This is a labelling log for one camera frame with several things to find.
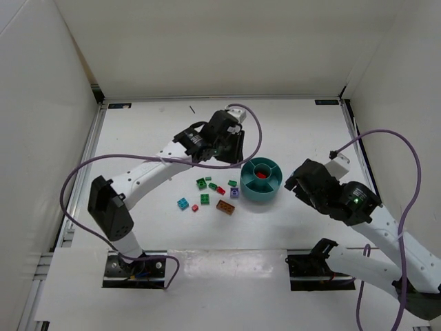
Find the green square lego brick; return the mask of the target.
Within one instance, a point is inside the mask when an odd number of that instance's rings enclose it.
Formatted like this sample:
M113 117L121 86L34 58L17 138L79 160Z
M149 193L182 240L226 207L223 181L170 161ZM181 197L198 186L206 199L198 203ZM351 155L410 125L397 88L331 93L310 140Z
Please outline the green square lego brick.
M209 205L210 204L209 194L201 194L200 203L201 205Z

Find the small teal lego brick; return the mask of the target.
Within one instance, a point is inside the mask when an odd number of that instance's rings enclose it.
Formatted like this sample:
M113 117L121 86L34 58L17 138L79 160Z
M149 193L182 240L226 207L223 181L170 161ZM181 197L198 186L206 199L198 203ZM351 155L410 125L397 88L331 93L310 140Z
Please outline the small teal lego brick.
M189 203L186 198L181 198L177 201L177 206L180 210L185 210L189 207Z

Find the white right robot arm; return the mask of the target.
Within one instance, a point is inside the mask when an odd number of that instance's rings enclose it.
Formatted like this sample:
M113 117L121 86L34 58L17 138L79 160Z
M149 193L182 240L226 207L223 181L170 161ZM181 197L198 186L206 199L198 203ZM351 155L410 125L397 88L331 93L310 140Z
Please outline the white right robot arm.
M405 310L427 321L440 316L440 259L410 234L398 233L398 222L378 214L380 198L357 181L341 183L348 161L323 165L307 159L285 182L285 188L309 207L340 221L367 238L388 258L378 261L323 238L307 254L285 260L292 277L346 274L400 299Z

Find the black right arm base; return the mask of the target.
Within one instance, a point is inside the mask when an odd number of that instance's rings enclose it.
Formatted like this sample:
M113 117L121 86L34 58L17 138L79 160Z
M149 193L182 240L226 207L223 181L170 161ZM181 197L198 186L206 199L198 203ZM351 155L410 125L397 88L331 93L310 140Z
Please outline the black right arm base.
M321 239L308 252L288 251L285 263L289 270L292 292L331 292L355 290L355 280L347 274L332 271L327 259L338 244L330 239Z

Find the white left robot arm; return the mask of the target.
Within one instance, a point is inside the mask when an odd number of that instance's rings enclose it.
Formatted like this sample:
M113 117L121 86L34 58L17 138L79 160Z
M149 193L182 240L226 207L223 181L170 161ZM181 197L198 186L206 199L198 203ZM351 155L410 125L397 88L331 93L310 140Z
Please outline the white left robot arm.
M157 153L157 161L144 161L119 176L92 181L88 212L126 263L143 254L130 210L147 193L195 163L211 158L230 164L242 161L245 118L244 110L218 110L208 122L194 123L175 135Z

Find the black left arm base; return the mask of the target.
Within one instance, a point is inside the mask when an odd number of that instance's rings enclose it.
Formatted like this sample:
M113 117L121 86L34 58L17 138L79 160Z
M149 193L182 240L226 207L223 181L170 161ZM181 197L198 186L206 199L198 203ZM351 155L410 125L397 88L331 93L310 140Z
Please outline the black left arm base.
M165 287L166 259L127 264L116 252L107 254L102 288L153 289Z

